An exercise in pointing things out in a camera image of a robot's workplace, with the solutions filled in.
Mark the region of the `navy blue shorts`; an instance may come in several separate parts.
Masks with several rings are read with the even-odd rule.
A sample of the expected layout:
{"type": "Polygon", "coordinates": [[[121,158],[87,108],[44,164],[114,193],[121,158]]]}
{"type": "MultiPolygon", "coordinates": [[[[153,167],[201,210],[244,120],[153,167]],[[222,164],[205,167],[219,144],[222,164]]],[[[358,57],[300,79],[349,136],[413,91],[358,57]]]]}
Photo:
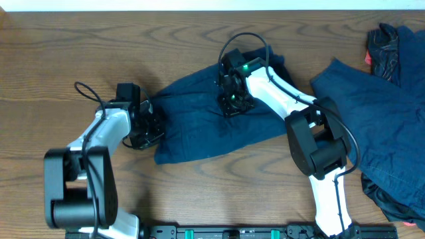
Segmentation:
{"type": "Polygon", "coordinates": [[[260,100],[245,114],[224,117],[217,79],[212,65],[154,95],[153,106],[165,116],[165,135],[154,155],[158,165],[216,157],[286,134],[284,121],[260,100]]]}

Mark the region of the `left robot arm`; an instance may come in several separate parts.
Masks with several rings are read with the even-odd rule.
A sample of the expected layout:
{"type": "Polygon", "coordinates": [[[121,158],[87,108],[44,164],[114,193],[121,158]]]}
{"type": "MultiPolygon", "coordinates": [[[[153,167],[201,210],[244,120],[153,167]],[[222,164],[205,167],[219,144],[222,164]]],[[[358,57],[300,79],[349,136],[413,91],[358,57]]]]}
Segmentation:
{"type": "Polygon", "coordinates": [[[84,133],[44,156],[44,209],[47,225],[64,229],[66,238],[149,238],[139,217],[118,206],[111,158],[119,145],[144,150],[165,134],[160,113],[147,92],[133,83],[120,83],[116,97],[99,103],[94,121],[84,133]]]}

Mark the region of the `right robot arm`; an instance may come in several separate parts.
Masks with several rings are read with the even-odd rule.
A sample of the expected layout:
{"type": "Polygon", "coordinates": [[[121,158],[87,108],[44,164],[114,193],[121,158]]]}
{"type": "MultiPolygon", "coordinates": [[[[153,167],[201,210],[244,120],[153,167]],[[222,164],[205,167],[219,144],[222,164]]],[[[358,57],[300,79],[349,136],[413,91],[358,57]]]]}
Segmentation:
{"type": "Polygon", "coordinates": [[[315,200],[316,238],[350,238],[343,178],[351,148],[338,110],[329,98],[317,100],[300,92],[269,66],[268,58],[248,60],[238,50],[220,53],[218,101],[230,118],[264,102],[284,120],[290,153],[298,169],[309,178],[315,200]]]}

